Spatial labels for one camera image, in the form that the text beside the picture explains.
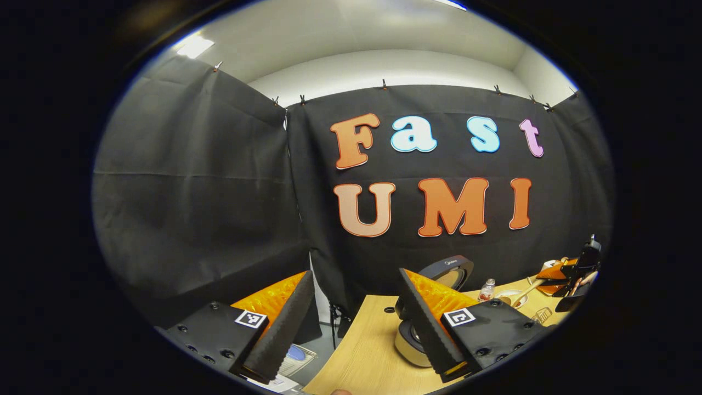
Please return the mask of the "white sheet with blue patch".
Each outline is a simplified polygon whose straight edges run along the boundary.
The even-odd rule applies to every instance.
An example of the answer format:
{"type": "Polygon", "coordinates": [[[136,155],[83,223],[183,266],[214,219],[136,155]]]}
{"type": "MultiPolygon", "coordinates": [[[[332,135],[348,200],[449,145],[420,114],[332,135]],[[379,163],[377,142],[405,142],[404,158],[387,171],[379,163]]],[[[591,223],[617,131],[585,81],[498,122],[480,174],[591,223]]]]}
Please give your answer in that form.
{"type": "Polygon", "coordinates": [[[288,351],[278,369],[278,375],[291,377],[318,357],[316,352],[295,343],[288,351]]]}

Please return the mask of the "wooden spoon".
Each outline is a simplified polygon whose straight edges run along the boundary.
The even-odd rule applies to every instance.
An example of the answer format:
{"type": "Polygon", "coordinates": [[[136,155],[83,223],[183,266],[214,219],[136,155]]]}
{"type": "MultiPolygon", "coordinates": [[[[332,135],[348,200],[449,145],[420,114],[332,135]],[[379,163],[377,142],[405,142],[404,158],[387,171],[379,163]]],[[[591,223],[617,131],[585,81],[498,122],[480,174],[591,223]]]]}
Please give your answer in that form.
{"type": "Polygon", "coordinates": [[[516,307],[519,305],[520,300],[528,295],[532,290],[535,290],[537,287],[539,287],[542,283],[544,283],[546,279],[536,279],[534,280],[533,283],[529,287],[527,287],[526,290],[520,292],[518,295],[514,295],[514,297],[511,298],[511,307],[516,307]]]}

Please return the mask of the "ceiling light panel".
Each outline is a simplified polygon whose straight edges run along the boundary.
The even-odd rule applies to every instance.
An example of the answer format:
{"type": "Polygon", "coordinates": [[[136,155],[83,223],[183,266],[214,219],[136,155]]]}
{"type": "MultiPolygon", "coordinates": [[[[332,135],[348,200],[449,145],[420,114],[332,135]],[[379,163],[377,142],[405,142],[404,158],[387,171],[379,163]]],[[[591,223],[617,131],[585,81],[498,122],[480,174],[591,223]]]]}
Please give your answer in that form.
{"type": "Polygon", "coordinates": [[[198,32],[181,39],[174,45],[173,49],[176,55],[196,59],[213,46],[213,40],[203,37],[203,35],[198,32]]]}

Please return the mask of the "black rice cooker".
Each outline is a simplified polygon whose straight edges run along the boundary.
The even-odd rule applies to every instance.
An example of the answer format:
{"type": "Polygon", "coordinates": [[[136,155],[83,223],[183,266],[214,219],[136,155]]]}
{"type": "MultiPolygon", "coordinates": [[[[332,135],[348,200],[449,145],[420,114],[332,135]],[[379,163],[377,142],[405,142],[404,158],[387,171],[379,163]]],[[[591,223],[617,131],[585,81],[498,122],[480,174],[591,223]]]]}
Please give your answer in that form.
{"type": "MultiPolygon", "coordinates": [[[[462,255],[454,255],[431,263],[419,270],[418,274],[459,291],[471,275],[473,268],[474,263],[471,260],[462,255]]],[[[397,352],[411,365],[430,368],[431,363],[401,298],[394,305],[394,310],[400,319],[397,335],[394,338],[394,347],[397,352]]]]}

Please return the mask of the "white bowl of rice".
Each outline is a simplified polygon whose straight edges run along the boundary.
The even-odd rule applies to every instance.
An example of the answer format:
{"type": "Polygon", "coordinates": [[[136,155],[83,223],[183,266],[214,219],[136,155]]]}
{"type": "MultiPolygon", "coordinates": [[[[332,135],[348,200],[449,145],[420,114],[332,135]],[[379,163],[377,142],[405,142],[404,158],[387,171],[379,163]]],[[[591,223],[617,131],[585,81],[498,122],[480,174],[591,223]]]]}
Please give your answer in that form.
{"type": "MultiPolygon", "coordinates": [[[[508,303],[509,305],[511,305],[511,303],[512,303],[511,298],[514,297],[514,295],[518,295],[520,292],[522,292],[522,290],[516,290],[516,289],[502,290],[500,292],[497,292],[494,295],[494,297],[498,298],[498,300],[500,300],[501,302],[508,303]]],[[[523,297],[520,300],[519,305],[517,305],[514,308],[519,309],[519,308],[523,307],[528,302],[528,298],[529,298],[528,295],[523,297]]]]}

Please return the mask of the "black backdrop cloth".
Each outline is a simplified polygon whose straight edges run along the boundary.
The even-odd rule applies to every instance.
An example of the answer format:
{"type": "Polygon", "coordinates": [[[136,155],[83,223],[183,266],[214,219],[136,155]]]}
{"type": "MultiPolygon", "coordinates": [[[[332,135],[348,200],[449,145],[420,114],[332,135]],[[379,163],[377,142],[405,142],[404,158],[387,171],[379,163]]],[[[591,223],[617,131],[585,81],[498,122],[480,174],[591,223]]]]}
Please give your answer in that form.
{"type": "Polygon", "coordinates": [[[533,275],[612,239],[607,141],[582,95],[436,84],[370,87],[282,108],[201,61],[143,72],[93,172],[108,267],[152,325],[311,269],[353,319],[401,267],[461,255],[464,290],[533,275]]]}

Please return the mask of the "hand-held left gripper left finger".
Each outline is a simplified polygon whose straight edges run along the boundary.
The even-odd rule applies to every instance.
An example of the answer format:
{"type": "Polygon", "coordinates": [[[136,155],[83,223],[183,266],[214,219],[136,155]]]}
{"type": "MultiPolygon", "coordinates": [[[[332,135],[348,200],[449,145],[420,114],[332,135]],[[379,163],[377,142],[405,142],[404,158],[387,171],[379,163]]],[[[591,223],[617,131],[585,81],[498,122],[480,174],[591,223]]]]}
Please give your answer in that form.
{"type": "Polygon", "coordinates": [[[209,302],[158,332],[215,370],[268,384],[276,378],[313,298],[313,273],[305,270],[238,302],[209,302]]]}

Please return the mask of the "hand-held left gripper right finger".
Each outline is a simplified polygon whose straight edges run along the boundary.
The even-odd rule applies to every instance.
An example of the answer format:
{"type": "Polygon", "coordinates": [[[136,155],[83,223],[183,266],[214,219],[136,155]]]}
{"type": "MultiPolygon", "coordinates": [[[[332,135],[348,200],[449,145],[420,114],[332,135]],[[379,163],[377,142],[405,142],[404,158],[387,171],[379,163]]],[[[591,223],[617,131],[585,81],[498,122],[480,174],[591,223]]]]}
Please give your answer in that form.
{"type": "Polygon", "coordinates": [[[437,281],[398,270],[403,303],[442,382],[477,374],[546,337],[554,328],[493,298],[477,302],[437,281]]]}

